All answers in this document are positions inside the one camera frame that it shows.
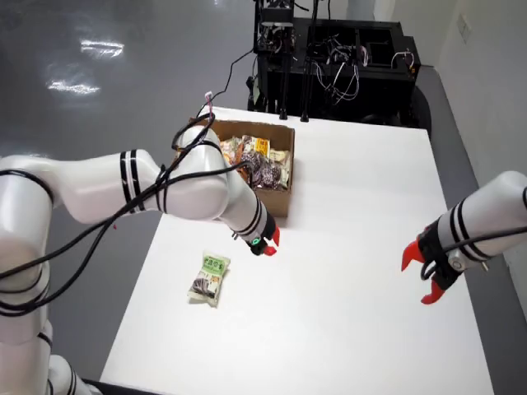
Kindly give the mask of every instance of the gray floor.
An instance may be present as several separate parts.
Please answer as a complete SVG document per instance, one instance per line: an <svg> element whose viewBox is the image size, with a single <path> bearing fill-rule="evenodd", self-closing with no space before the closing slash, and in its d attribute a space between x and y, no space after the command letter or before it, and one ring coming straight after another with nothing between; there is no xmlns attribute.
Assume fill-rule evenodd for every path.
<svg viewBox="0 0 527 395"><path fill-rule="evenodd" d="M196 113L206 91L223 87L232 60L251 48L253 12L247 0L2 2L0 156L72 160L141 147L158 162L170 162L175 130ZM83 40L119 43L123 50L82 47ZM216 105L245 107L252 60L236 66ZM424 67L418 85L430 102L431 143L452 206L477 184L436 72ZM57 86L70 91L50 89ZM79 87L92 92L71 91ZM100 376L159 217L121 219L80 280L52 306L54 352L84 377ZM58 209L49 250L82 228ZM54 287L85 252L86 244L56 259ZM505 263L494 259L488 274L472 271L467 278L495 393L527 393L520 370L527 325ZM448 341L440 333L437 339ZM435 379L432 374L431 385Z"/></svg>

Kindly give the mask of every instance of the black stripe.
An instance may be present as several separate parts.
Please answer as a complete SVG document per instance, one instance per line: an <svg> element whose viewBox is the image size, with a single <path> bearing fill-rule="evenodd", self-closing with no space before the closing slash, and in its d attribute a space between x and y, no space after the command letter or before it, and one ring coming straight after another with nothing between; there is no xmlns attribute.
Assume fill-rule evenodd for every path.
<svg viewBox="0 0 527 395"><path fill-rule="evenodd" d="M23 292L27 292L28 290L31 290L34 287L36 287L36 285L39 283L41 277L42 277L42 267L40 267L39 276L36 277L36 280L30 286L27 286L26 288L24 288L22 290L0 290L0 294L21 294Z"/></svg>
<svg viewBox="0 0 527 395"><path fill-rule="evenodd" d="M121 182L123 183L124 199L126 200L126 204L129 204L131 197L130 197L130 191L128 190L128 176L126 175L126 152L125 151L121 152L119 162L120 162L120 167L121 167Z"/></svg>
<svg viewBox="0 0 527 395"><path fill-rule="evenodd" d="M249 235L254 228L258 225L260 218L262 217L262 203L260 199L256 198L256 212L254 214L253 220L250 222L249 226L247 226L245 229L240 230L239 232L236 232L238 235Z"/></svg>
<svg viewBox="0 0 527 395"><path fill-rule="evenodd" d="M450 231L452 232L452 237L454 237L454 241L456 243L460 242L460 238L458 236L458 231L457 229L455 228L455 221L454 221L454 211L455 209L457 208L457 206L455 206L452 211L450 212ZM481 259L477 259L475 257L472 256L471 253L469 253L469 251L467 251L467 249L463 246L463 247L459 247L459 251L461 251L461 253L467 257L468 259L472 260L472 261L481 261Z"/></svg>
<svg viewBox="0 0 527 395"><path fill-rule="evenodd" d="M133 191L135 192L135 196L139 196L141 193L141 188L139 187L139 176L138 176L138 164L137 164L137 153L138 150L132 150L130 153L130 167L132 169L132 181L133 181ZM142 204L142 202L139 202L138 208L141 211L145 211L145 206Z"/></svg>
<svg viewBox="0 0 527 395"><path fill-rule="evenodd" d="M222 149L217 144L215 144L214 142L210 142L209 140L203 140L201 142L201 144L204 145L204 146L213 146L214 148L216 148L220 152L220 154L223 155Z"/></svg>
<svg viewBox="0 0 527 395"><path fill-rule="evenodd" d="M45 333L43 332L39 332L38 335L36 335L39 339L42 339L44 340L46 343L48 343L48 346L49 348L51 348L51 346L53 345L53 343L51 342L51 339L48 337L48 335L46 335Z"/></svg>
<svg viewBox="0 0 527 395"><path fill-rule="evenodd" d="M469 232L467 231L467 228L465 227L464 225L464 221L463 221L463 213L462 213L462 210L463 210L463 203L464 203L464 200L463 199L461 201L461 203L459 204L458 206L458 222L459 222L459 228L461 229L461 233L463 234L463 237L465 240L467 239L470 239L470 236L469 236ZM482 252L481 249L479 249L478 247L476 247L476 245L474 243L470 243L469 244L469 247L477 254L479 255L480 257L483 257L485 259L490 259L491 257L489 257L488 255L486 255L484 252Z"/></svg>
<svg viewBox="0 0 527 395"><path fill-rule="evenodd" d="M13 169L7 169L0 171L1 175L17 175L18 177L23 177L24 179L30 179L34 183L38 184L46 193L48 194L49 198L51 199L51 202L54 202L53 192L51 192L51 188L47 183L39 179L36 175L28 173L24 170L13 170Z"/></svg>
<svg viewBox="0 0 527 395"><path fill-rule="evenodd" d="M48 290L49 290L49 282L48 282L48 285L42 290L42 292L40 292L35 298L28 300L27 302L24 302L23 304L33 304L35 302L38 302L39 300L45 297L45 295L48 293ZM0 309L4 309L7 311L20 311L19 306L20 304L6 304L3 302L0 302Z"/></svg>
<svg viewBox="0 0 527 395"><path fill-rule="evenodd" d="M72 377L69 380L69 389L68 389L68 395L72 395L72 389L73 389L73 376L75 375L73 373L73 368L71 365L69 365L69 370L72 372Z"/></svg>

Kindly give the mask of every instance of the electronic equipment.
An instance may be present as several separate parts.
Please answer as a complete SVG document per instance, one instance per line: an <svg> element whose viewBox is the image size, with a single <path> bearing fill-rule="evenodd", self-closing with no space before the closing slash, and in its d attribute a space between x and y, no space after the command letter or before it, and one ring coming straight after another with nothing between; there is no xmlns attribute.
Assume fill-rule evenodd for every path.
<svg viewBox="0 0 527 395"><path fill-rule="evenodd" d="M421 61L413 37L400 23L317 21L317 8L314 1L314 17L293 18L289 30L264 25L256 6L259 97L249 107L304 121L417 126L413 94Z"/></svg>

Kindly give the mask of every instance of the white wall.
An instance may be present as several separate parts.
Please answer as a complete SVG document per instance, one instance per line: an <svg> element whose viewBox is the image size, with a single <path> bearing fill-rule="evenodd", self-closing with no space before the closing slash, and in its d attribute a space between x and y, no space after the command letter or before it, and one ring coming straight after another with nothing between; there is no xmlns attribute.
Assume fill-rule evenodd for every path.
<svg viewBox="0 0 527 395"><path fill-rule="evenodd" d="M526 18L525 0L459 0L441 51L437 69L480 185L505 170L527 174ZM527 244L505 257L527 315Z"/></svg>
<svg viewBox="0 0 527 395"><path fill-rule="evenodd" d="M376 21L401 22L415 39L422 64L436 66L457 0L376 0Z"/></svg>
<svg viewBox="0 0 527 395"><path fill-rule="evenodd" d="M395 0L376 0L373 16L376 21L391 21L394 14Z"/></svg>

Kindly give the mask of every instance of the white table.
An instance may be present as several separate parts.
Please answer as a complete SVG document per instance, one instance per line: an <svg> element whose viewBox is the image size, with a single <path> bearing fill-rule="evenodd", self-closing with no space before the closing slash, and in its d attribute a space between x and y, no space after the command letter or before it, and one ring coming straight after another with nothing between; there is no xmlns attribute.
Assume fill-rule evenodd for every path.
<svg viewBox="0 0 527 395"><path fill-rule="evenodd" d="M215 109L296 130L274 257L222 223L163 216L101 381L177 395L492 393L464 277L436 304L401 254L446 209L423 130ZM203 250L217 309L188 302Z"/></svg>

